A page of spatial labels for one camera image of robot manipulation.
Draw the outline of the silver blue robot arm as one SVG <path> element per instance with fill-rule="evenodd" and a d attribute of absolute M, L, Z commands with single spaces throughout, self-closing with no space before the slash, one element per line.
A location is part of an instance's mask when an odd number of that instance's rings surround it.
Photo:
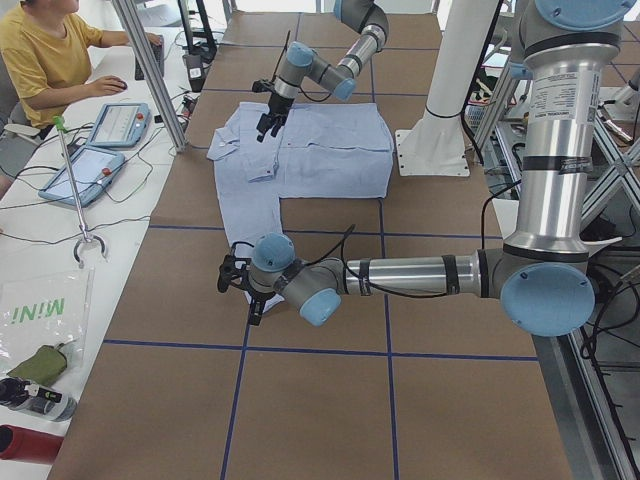
<path fill-rule="evenodd" d="M 308 78 L 336 98 L 346 101 L 356 87 L 356 79 L 374 54 L 383 50 L 389 36 L 385 12 L 373 1 L 336 1 L 334 16 L 360 37 L 337 65 L 331 65 L 314 49 L 302 42 L 293 42 L 270 80 L 254 82 L 252 91 L 268 92 L 268 111 L 261 115 L 258 141 L 266 135 L 276 136 L 286 123 L 289 111 Z"/>
<path fill-rule="evenodd" d="M 491 40 L 493 20 L 502 1 L 487 1 L 493 13 L 478 4 L 454 1 L 440 53 L 443 61 L 464 60 L 463 27 L 472 27 L 471 59 L 482 63 Z M 602 69 L 620 51 L 624 16 L 636 1 L 524 1 L 517 3 L 508 33 L 511 53 L 525 74 L 532 75 L 524 157 L 521 158 L 515 230 L 500 249 L 479 249 L 470 255 L 422 258 L 343 259 L 342 246 L 312 262 L 298 258 L 291 240 L 269 233 L 255 242 L 239 288 L 248 292 L 248 323 L 259 325 L 267 300 L 279 295 L 312 325 L 324 324 L 341 303 L 340 295 L 377 293 L 431 299 L 461 293 L 500 301 L 511 321 L 537 336 L 560 336 L 584 325 L 595 307 L 586 275 L 589 257 L 606 245 L 580 238 L 592 141 L 597 119 Z M 288 47 L 284 65 L 271 80 L 254 82 L 254 92 L 268 91 L 268 113 L 262 114 L 258 140 L 284 126 L 305 78 L 341 100 L 355 89 L 357 75 L 389 40 L 389 21 L 375 1 L 335 1 L 335 17 L 360 37 L 337 67 L 301 42 Z M 461 133 L 458 117 L 466 109 L 467 80 L 476 67 L 462 72 L 453 87 L 447 111 L 444 63 L 436 62 L 425 115 L 397 146 L 404 175 L 445 173 L 440 140 Z"/>

